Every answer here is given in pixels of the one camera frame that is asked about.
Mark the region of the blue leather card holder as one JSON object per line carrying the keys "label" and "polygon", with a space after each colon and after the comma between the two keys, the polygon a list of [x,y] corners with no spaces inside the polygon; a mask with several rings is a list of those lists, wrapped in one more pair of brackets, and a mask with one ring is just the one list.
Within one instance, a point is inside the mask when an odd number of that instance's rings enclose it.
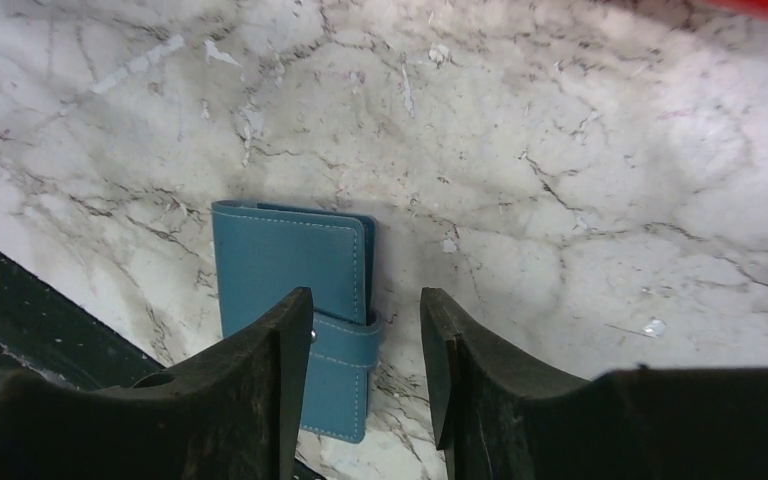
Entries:
{"label": "blue leather card holder", "polygon": [[381,320],[372,306],[376,221],[247,200],[212,205],[221,329],[230,336],[296,287],[313,298],[300,426],[349,443],[365,436]]}

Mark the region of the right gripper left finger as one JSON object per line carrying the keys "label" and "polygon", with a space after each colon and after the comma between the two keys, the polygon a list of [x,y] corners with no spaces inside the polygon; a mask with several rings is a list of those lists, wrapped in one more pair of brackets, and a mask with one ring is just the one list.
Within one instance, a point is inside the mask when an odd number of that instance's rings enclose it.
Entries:
{"label": "right gripper left finger", "polygon": [[0,370],[0,479],[289,479],[313,299],[131,387],[80,391]]}

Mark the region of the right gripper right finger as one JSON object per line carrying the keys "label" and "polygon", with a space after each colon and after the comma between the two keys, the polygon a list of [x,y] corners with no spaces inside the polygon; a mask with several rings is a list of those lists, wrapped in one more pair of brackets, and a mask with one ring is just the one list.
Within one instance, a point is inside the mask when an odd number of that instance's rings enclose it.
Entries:
{"label": "right gripper right finger", "polygon": [[613,370],[585,380],[420,301],[436,448],[452,479],[768,479],[768,368]]}

